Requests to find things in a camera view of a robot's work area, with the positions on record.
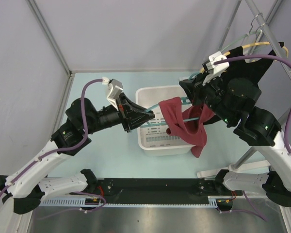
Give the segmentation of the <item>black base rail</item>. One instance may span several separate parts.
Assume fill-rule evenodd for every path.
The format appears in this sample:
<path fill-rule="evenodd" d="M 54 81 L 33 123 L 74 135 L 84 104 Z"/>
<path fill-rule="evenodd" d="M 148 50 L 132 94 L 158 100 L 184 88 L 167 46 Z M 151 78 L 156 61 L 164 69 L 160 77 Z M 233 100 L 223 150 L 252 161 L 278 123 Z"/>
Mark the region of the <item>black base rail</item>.
<path fill-rule="evenodd" d="M 128 197 L 135 199 L 138 196 L 158 198 L 193 199 L 204 196 L 232 197 L 233 192 L 217 184 L 213 180 L 199 178 L 190 179 L 133 179 L 133 178 L 105 178 L 89 185 L 85 193 L 100 194 L 103 197 Z"/>

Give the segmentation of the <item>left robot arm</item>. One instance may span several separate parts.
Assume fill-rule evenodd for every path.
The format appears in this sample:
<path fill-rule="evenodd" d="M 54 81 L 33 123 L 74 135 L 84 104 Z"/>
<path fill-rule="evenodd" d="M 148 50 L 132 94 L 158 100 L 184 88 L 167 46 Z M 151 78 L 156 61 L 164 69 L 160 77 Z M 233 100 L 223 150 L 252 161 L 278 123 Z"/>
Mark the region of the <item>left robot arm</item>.
<path fill-rule="evenodd" d="M 153 111 L 132 102 L 124 93 L 115 100 L 115 105 L 99 111 L 88 98 L 81 97 L 72 102 L 65 114 L 66 122 L 33 159 L 13 175 L 0 175 L 0 200 L 4 204 L 11 201 L 15 214 L 34 210 L 48 197 L 94 193 L 97 179 L 89 169 L 83 169 L 72 179 L 59 178 L 56 185 L 50 184 L 45 177 L 90 144 L 89 135 L 116 125 L 122 125 L 129 133 L 155 118 Z"/>

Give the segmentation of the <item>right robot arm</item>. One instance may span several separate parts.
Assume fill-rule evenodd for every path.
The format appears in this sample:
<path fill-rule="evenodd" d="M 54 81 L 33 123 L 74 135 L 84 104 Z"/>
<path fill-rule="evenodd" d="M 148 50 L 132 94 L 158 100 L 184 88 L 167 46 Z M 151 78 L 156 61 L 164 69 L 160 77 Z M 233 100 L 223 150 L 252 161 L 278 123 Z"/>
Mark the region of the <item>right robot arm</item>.
<path fill-rule="evenodd" d="M 233 168 L 221 169 L 215 177 L 214 190 L 225 195 L 228 191 L 249 191 L 265 194 L 274 203 L 291 207 L 291 147 L 287 130 L 276 117 L 255 106 L 261 95 L 258 85 L 245 77 L 225 80 L 216 77 L 204 81 L 203 74 L 179 82 L 193 105 L 205 104 L 227 127 L 260 152 L 273 171 L 258 174 L 238 173 Z"/>

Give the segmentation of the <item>teal plastic hanger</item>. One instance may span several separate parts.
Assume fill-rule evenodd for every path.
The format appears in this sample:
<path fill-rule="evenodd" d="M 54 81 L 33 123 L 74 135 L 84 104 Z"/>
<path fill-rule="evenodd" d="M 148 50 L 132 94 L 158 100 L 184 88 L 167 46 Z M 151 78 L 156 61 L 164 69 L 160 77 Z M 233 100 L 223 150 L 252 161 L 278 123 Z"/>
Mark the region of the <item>teal plastic hanger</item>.
<path fill-rule="evenodd" d="M 156 107 L 159 107 L 162 115 L 164 117 L 163 123 L 157 123 L 154 124 L 154 126 L 161 126 L 161 125 L 168 125 L 169 127 L 171 124 L 180 124 L 180 126 L 184 126 L 184 123 L 190 122 L 190 121 L 196 121 L 199 120 L 199 117 L 191 117 L 191 118 L 184 118 L 184 115 L 182 113 L 182 106 L 183 105 L 191 105 L 188 97 L 174 97 L 169 100 L 164 100 L 159 102 L 156 105 L 153 105 L 152 107 L 148 108 L 147 111 L 155 109 Z"/>

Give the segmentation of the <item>pale green plastic hanger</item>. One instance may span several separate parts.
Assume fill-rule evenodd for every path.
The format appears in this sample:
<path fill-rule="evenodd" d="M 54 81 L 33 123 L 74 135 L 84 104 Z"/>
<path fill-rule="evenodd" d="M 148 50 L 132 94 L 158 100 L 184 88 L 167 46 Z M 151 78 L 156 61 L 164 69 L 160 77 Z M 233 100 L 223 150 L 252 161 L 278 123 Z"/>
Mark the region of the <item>pale green plastic hanger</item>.
<path fill-rule="evenodd" d="M 225 47 L 219 49 L 220 52 L 226 51 L 229 47 L 231 47 L 232 45 L 238 43 L 239 41 L 243 41 L 244 39 L 255 35 L 255 36 L 259 36 L 260 34 L 262 34 L 262 30 L 258 29 L 256 31 L 252 31 L 250 33 L 245 33 L 242 36 L 238 37 L 237 39 L 235 39 L 234 41 L 230 42 L 228 45 L 226 45 Z"/>

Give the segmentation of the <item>metal clothes rack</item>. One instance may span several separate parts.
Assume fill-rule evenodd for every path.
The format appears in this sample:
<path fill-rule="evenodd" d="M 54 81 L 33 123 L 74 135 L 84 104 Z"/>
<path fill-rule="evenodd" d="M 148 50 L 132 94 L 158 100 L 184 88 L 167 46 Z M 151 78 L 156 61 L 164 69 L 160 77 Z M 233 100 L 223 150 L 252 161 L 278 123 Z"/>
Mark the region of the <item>metal clothes rack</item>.
<path fill-rule="evenodd" d="M 272 47 L 272 49 L 274 50 L 274 52 L 276 53 L 276 55 L 278 57 L 283 58 L 285 53 L 282 51 L 282 48 L 280 48 L 280 46 L 277 44 L 278 40 L 275 38 L 275 35 L 272 33 L 271 29 L 270 29 L 270 23 L 272 21 L 272 19 L 274 18 L 276 12 L 278 11 L 279 7 L 283 4 L 283 0 L 276 0 L 273 4 L 273 6 L 271 7 L 268 15 L 266 18 L 264 18 L 263 14 L 260 12 L 260 10 L 258 9 L 258 7 L 256 6 L 256 4 L 254 3 L 253 0 L 246 0 L 246 3 L 249 7 L 249 9 L 251 10 L 254 18 L 252 20 L 252 22 L 254 22 L 254 20 L 257 22 L 257 24 L 259 25 L 258 29 L 261 29 L 262 32 L 264 33 L 265 37 L 268 39 L 268 41 L 270 42 L 270 45 Z M 233 12 L 232 15 L 227 23 L 226 26 L 226 30 L 223 34 L 223 38 L 220 42 L 219 45 L 219 50 L 221 50 L 225 39 L 227 37 L 227 34 L 229 32 L 229 29 L 232 25 L 232 22 L 235 18 L 235 15 L 237 13 L 237 10 L 239 8 L 241 4 L 241 0 L 238 0 L 235 4 L 235 7 L 233 8 Z M 289 79 L 291 80 L 291 69 L 285 65 L 282 64 L 282 67 L 284 68 L 287 76 L 289 77 Z M 288 115 L 289 115 L 289 111 L 290 111 L 290 107 L 288 107 L 288 109 L 285 111 L 285 113 L 279 118 L 279 123 L 284 126 L 284 123 L 286 122 Z M 251 147 L 237 162 L 235 162 L 234 164 L 230 164 L 228 167 L 223 167 L 223 168 L 217 168 L 217 169 L 212 169 L 212 170 L 204 170 L 204 171 L 198 171 L 197 172 L 197 177 L 198 178 L 206 178 L 206 177 L 210 177 L 210 176 L 214 176 L 216 175 L 221 169 L 229 169 L 232 170 L 234 172 L 244 172 L 244 171 L 249 171 L 249 170 L 254 170 L 254 169 L 262 169 L 262 168 L 268 168 L 268 166 L 270 166 L 269 162 L 267 160 L 262 160 L 262 161 L 257 161 L 257 162 L 247 162 L 248 159 L 250 159 L 257 151 L 254 149 L 254 147 Z"/>

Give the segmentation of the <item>red tank top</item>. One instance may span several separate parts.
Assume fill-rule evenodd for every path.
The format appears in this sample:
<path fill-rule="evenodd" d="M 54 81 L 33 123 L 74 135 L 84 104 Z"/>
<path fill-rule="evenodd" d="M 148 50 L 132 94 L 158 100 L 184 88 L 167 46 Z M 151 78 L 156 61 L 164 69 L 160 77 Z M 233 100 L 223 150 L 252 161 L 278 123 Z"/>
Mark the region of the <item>red tank top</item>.
<path fill-rule="evenodd" d="M 199 120 L 180 124 L 171 124 L 166 133 L 171 136 L 178 136 L 186 143 L 193 145 L 191 153 L 194 157 L 199 158 L 203 148 L 207 143 L 207 133 L 204 128 L 204 122 L 214 116 L 214 112 L 205 104 L 192 105 L 187 110 L 182 111 L 184 118 L 199 117 Z"/>

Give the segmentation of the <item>white plastic basket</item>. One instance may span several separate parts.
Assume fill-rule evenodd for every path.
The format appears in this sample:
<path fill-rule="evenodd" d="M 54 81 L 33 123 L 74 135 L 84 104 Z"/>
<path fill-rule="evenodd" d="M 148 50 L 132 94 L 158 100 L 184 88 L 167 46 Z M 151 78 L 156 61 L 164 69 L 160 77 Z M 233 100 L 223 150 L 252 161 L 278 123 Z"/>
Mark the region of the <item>white plastic basket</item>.
<path fill-rule="evenodd" d="M 145 87 L 136 91 L 136 103 L 155 114 L 155 118 L 137 129 L 138 144 L 149 156 L 180 155 L 190 152 L 193 145 L 188 144 L 178 136 L 166 133 L 168 128 L 159 107 L 159 102 L 180 97 L 181 110 L 190 108 L 186 94 L 178 85 Z"/>

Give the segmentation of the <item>black tank top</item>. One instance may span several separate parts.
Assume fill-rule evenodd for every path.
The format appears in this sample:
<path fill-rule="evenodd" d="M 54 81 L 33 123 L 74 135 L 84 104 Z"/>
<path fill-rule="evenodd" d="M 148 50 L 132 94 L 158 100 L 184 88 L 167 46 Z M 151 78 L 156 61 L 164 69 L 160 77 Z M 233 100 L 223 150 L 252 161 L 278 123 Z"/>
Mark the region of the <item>black tank top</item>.
<path fill-rule="evenodd" d="M 243 48 L 241 46 L 236 47 L 229 51 L 229 55 L 225 55 L 227 58 L 233 58 L 238 56 L 244 56 Z M 249 80 L 255 87 L 259 88 L 259 81 L 269 69 L 273 60 L 259 59 L 258 61 L 247 63 L 245 60 L 239 60 L 229 63 L 228 69 L 220 76 L 219 87 L 223 90 L 226 89 L 227 84 L 234 78 L 245 78 Z M 204 125 L 214 124 L 221 119 L 214 115 L 211 119 L 204 122 Z"/>

